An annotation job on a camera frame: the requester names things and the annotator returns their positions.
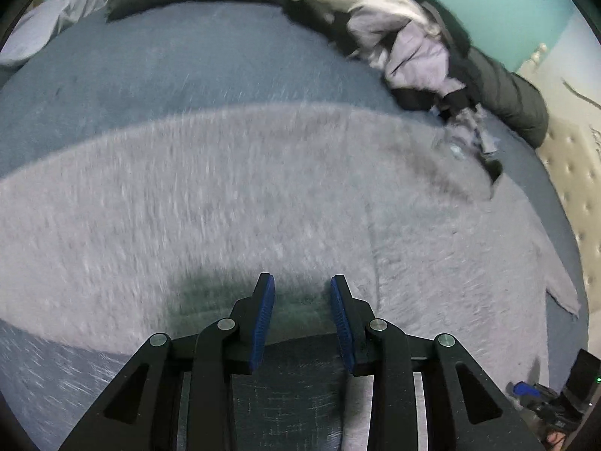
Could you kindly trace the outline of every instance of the beige headboard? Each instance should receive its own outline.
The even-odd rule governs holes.
[[[535,61],[518,73],[540,90],[549,109],[549,131],[537,153],[578,242],[590,311],[588,351],[601,357],[601,110]]]
[[[551,117],[537,153],[578,242],[590,310],[588,350],[601,357],[601,132]]]

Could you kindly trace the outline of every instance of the pile of clothes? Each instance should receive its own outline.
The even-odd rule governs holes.
[[[294,2],[304,5],[293,9]],[[432,0],[291,0],[288,12],[313,28],[330,25],[329,36],[342,52],[383,72],[402,108],[441,114],[447,125],[438,144],[451,142],[458,154],[476,155],[492,183],[497,181],[503,167],[482,125],[467,60],[470,38],[459,25],[448,28]]]
[[[185,1],[107,0],[107,18]],[[482,107],[533,148],[545,138],[549,116],[538,90],[473,47],[458,19],[437,0],[234,1],[278,5],[335,42],[345,56],[380,69],[399,105],[440,114],[447,126],[439,143],[447,139],[458,154],[474,153],[493,183],[502,168],[482,125]]]

